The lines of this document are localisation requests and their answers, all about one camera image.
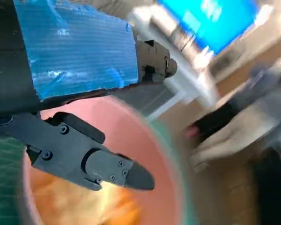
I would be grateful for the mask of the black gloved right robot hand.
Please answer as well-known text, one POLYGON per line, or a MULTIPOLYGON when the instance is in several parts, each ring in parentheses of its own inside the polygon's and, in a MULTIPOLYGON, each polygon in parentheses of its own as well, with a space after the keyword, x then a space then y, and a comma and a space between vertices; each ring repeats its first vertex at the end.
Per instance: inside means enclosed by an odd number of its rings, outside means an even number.
POLYGON ((281 84, 281 66, 257 66, 249 79, 219 108, 207 113, 185 129, 189 137, 196 136, 203 142, 224 128, 241 111, 281 84))

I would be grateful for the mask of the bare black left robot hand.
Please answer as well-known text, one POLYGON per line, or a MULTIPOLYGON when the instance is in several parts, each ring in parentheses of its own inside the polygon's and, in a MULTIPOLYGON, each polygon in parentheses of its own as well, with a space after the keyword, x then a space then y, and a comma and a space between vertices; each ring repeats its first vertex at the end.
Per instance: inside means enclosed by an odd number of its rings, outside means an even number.
POLYGON ((91 5, 0 0, 0 135, 24 143, 43 172, 94 191, 102 181, 153 190, 150 172, 106 148, 102 131, 68 112, 45 120, 40 112, 160 84, 176 71, 168 49, 91 5))

